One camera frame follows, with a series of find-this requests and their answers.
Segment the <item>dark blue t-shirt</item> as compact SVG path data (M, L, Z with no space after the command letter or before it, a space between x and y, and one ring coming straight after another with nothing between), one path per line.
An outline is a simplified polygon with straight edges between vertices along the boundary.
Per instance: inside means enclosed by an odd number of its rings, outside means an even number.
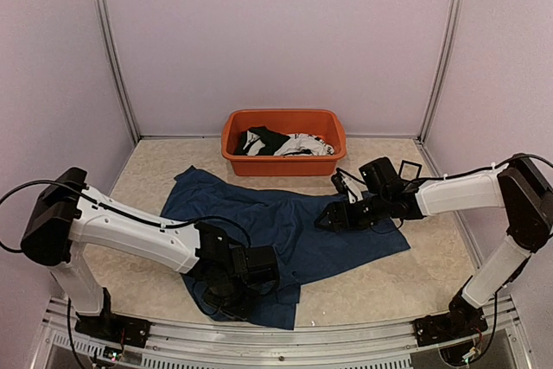
M273 246L281 276L279 288L259 301L247 322L291 330L304 284L410 249L389 219L365 230L316 228L315 219L323 209L344 199L340 194L314 196L242 188L190 167L175 177L161 215L177 221L207 217L209 223L245 244Z

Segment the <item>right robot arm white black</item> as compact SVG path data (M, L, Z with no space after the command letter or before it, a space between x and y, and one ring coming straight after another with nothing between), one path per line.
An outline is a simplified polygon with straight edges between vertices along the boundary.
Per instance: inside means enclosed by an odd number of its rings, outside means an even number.
M513 282L552 237L552 186L536 166L537 159L519 153L457 175L404 179L384 156L359 170L370 194L367 198L339 169L332 182L347 199L329 203L315 226L340 232L369 228L383 219L419 220L476 208L504 209L508 219L504 240L454 296L447 313L418 322L459 338L477 327L487 301Z

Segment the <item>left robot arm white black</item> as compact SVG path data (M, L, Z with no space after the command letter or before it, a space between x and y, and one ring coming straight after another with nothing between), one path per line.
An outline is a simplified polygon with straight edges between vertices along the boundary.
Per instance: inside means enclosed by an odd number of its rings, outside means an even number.
M82 326L105 339L121 329L108 289L95 279L85 258L98 245L161 264L204 283L201 300L215 313L244 321L258 301L280 283L277 255L269 245L254 246L250 235L231 237L220 223L243 228L218 215L176 221L128 207L86 182L87 173L70 168L55 180L28 181L1 200L41 186L17 248L2 245L46 267L67 294Z

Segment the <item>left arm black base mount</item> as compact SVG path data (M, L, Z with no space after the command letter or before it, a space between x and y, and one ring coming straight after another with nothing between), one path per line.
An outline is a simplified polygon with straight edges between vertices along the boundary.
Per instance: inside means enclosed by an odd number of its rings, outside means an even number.
M124 315L106 318L83 316L78 318L75 329L78 333L95 339L118 343L125 347L145 348L151 325L150 321Z

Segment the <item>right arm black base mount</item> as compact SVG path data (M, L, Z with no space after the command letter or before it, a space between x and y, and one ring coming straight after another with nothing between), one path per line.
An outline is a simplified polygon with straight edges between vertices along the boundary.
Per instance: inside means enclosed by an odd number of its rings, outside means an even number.
M431 346L487 331L484 317L476 317L470 322L454 322L448 313L427 315L415 319L412 326L419 347Z

